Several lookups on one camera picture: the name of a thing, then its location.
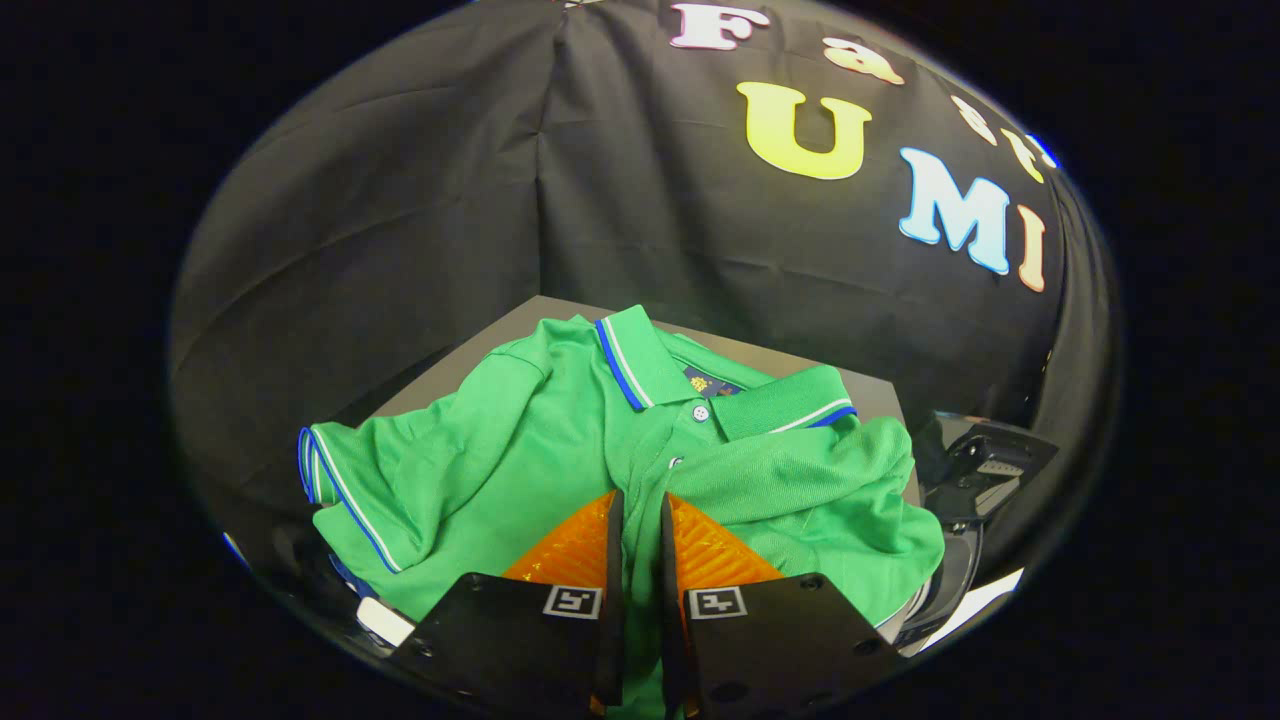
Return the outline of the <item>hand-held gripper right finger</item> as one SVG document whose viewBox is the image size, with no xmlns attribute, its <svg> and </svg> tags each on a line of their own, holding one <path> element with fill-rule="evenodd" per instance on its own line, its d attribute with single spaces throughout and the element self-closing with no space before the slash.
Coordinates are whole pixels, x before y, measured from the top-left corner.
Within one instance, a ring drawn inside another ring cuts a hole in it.
<svg viewBox="0 0 1280 720">
<path fill-rule="evenodd" d="M 660 547 L 669 719 L 809 719 L 906 666 L 826 575 L 781 574 L 675 495 Z"/>
</svg>

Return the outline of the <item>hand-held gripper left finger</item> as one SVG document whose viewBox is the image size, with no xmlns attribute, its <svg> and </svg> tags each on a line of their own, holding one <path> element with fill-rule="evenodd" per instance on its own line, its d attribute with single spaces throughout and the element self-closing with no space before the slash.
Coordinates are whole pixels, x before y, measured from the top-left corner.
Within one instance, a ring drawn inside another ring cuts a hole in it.
<svg viewBox="0 0 1280 720">
<path fill-rule="evenodd" d="M 620 705 L 622 514 L 609 492 L 500 575 L 462 575 L 390 665 L 486 716 L 602 716 Z"/>
</svg>

